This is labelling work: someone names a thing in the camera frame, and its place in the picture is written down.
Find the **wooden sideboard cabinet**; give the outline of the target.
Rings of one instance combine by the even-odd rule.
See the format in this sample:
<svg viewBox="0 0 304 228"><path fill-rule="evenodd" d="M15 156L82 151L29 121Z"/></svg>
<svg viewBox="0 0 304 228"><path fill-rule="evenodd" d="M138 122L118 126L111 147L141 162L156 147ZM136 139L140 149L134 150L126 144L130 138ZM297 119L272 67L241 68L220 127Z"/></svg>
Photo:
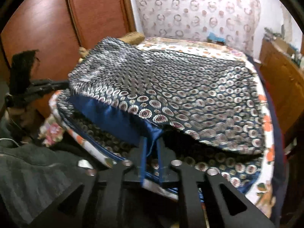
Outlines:
<svg viewBox="0 0 304 228"><path fill-rule="evenodd" d="M260 71L286 141L303 127L303 74L274 41L262 40Z"/></svg>

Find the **brown louvered wooden wardrobe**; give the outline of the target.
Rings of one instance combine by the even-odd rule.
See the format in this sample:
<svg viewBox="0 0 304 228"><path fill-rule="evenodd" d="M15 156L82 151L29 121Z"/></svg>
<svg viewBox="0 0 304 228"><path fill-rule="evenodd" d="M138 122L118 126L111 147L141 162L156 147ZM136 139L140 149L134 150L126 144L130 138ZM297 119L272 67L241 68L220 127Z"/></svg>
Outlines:
<svg viewBox="0 0 304 228"><path fill-rule="evenodd" d="M135 31L130 0L1 0L1 80L12 56L36 49L35 79L63 80L78 62L78 49L102 38Z"/></svg>

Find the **pink circle pattern curtain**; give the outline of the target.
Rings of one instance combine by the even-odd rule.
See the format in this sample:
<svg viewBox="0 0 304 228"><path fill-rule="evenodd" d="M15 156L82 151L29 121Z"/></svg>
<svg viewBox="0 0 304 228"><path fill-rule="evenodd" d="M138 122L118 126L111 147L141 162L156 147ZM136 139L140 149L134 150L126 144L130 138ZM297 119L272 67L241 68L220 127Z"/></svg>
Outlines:
<svg viewBox="0 0 304 228"><path fill-rule="evenodd" d="M135 0L146 36L206 41L210 34L253 54L259 0Z"/></svg>

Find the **floral beige bed blanket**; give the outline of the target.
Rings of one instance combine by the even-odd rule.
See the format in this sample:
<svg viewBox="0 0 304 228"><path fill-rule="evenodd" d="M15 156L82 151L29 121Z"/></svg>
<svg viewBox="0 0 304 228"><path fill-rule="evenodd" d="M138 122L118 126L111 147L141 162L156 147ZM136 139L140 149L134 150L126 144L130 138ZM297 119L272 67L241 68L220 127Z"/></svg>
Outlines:
<svg viewBox="0 0 304 228"><path fill-rule="evenodd" d="M137 45L137 48L142 51L153 49L170 50L208 58L247 61L246 55L241 51L225 45L208 42L152 37L146 38Z"/></svg>

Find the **navy blue bed sheet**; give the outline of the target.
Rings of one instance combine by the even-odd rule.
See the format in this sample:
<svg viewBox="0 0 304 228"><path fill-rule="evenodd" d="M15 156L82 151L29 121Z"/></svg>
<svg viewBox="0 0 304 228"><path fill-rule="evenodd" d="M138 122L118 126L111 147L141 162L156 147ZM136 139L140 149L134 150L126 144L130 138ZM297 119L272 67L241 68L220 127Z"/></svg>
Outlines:
<svg viewBox="0 0 304 228"><path fill-rule="evenodd" d="M270 220L274 223L275 227L280 227L280 218L284 199L286 196L287 185L288 185L288 164L287 159L284 154L284 137L282 135L278 119L276 116L275 106L273 100L269 94L269 85L262 76L260 71L261 64L258 63L258 60L247 55L248 61L252 63L257 72L258 76L262 81L262 86L265 91L265 96L268 103L268 108L271 114L271 119L273 123L274 130L274 173L271 180L272 183L272 195L276 198L276 203L271 208Z"/></svg>

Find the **navy patterned silk shirt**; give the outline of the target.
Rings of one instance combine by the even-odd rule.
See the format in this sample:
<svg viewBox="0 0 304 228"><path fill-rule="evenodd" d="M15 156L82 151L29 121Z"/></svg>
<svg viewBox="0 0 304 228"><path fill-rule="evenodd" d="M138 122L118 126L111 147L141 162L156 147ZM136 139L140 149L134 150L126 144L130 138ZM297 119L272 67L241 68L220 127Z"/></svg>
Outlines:
<svg viewBox="0 0 304 228"><path fill-rule="evenodd" d="M215 167L244 192L257 181L265 149L258 85L247 63L170 50L142 51L104 38L68 75L57 107L62 119L100 147L126 157L146 137L205 171Z"/></svg>

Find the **box with blue items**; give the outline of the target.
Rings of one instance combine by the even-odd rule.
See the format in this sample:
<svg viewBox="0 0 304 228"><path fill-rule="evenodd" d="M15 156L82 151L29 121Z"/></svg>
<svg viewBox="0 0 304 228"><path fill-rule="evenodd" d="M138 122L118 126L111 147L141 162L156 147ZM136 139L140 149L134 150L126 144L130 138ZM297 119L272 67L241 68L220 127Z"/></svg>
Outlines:
<svg viewBox="0 0 304 228"><path fill-rule="evenodd" d="M225 45L226 44L226 40L224 38L218 37L217 35L215 35L212 32L209 33L209 35L207 37L207 42L218 44L218 45Z"/></svg>

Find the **cardboard box on sideboard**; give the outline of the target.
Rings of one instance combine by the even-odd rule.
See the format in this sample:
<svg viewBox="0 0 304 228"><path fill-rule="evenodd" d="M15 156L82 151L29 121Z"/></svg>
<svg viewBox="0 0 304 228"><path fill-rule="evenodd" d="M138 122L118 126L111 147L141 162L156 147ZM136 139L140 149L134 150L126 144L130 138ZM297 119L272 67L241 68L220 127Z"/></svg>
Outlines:
<svg viewBox="0 0 304 228"><path fill-rule="evenodd" d="M280 37L277 37L273 42L275 43L276 47L278 47L283 53L286 53L290 56L292 54L296 54L297 52L294 47L292 47L289 43L285 42Z"/></svg>

